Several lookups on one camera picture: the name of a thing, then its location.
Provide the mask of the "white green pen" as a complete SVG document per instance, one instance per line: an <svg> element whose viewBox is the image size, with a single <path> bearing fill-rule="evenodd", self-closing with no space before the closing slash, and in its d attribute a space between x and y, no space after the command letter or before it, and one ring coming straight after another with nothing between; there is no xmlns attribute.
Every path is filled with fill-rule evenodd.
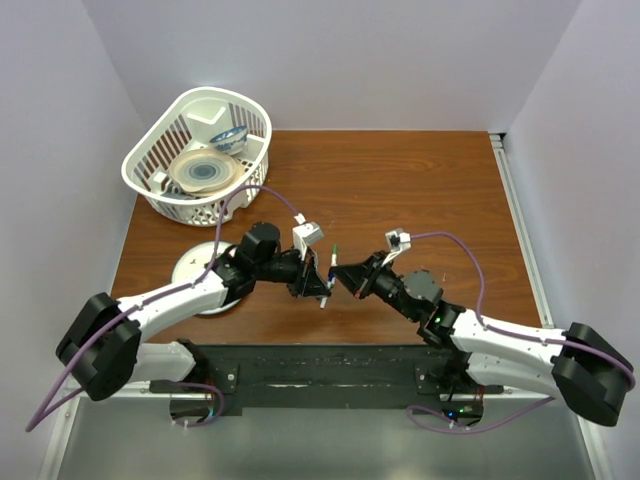
<svg viewBox="0 0 640 480"><path fill-rule="evenodd" d="M338 265L338 245L334 244L332 247L331 258L330 258L330 272Z"/></svg>

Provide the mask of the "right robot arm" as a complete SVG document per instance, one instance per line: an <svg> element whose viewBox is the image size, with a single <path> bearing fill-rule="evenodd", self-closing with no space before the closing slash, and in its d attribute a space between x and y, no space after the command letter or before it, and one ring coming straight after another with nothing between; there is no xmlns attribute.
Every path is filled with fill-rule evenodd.
<svg viewBox="0 0 640 480"><path fill-rule="evenodd" d="M589 325L535 328L482 318L445 301L429 271L396 273L384 252L333 265L330 275L355 298L374 295L416 323L426 344L460 356L445 369L456 392L477 384L515 387L560 399L582 418L613 427L635 385L631 363Z"/></svg>

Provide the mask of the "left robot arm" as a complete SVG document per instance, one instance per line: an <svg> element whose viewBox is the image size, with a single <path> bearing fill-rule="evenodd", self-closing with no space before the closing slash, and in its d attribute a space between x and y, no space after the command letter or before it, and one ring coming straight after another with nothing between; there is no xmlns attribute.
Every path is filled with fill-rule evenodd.
<svg viewBox="0 0 640 480"><path fill-rule="evenodd" d="M323 236L315 222L293 228L284 250L278 228L254 224L237 245L216 252L212 265L181 282L133 297L90 297L56 348L56 356L94 401L124 385L173 381L185 392L200 390L207 368L180 342L151 344L149 338L205 310L226 307L254 290L257 282L286 285L294 297L327 297L312 246Z"/></svg>

